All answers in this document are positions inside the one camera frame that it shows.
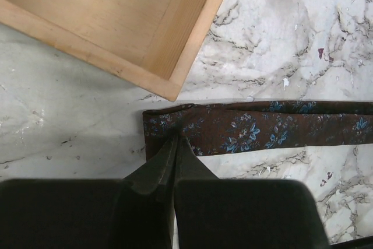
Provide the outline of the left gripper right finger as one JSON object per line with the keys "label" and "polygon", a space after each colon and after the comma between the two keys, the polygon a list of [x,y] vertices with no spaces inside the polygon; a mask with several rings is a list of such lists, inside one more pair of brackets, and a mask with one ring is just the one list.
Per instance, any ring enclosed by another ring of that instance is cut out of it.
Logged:
{"label": "left gripper right finger", "polygon": [[300,181],[220,179],[177,147],[174,205],[180,248],[329,248],[315,200]]}

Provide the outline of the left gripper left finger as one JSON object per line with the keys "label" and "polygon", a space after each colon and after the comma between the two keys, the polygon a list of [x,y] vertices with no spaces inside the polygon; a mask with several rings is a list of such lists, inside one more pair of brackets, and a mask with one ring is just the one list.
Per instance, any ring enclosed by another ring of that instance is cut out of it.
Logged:
{"label": "left gripper left finger", "polygon": [[1,247],[171,248],[176,150],[123,179],[1,182]]}

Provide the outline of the brown blue floral tie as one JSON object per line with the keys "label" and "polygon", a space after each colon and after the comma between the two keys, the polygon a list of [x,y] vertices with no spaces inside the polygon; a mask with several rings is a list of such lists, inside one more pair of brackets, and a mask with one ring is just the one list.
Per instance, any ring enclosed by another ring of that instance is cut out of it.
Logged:
{"label": "brown blue floral tie", "polygon": [[174,134],[197,156],[372,143],[371,102],[184,104],[144,111],[142,119],[147,159]]}

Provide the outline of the wooden compartment tray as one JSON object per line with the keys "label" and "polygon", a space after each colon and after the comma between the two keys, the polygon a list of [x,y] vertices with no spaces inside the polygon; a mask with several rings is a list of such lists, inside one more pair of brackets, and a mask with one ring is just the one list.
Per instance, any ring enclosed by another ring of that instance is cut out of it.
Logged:
{"label": "wooden compartment tray", "polygon": [[1,23],[169,101],[223,0],[1,0]]}

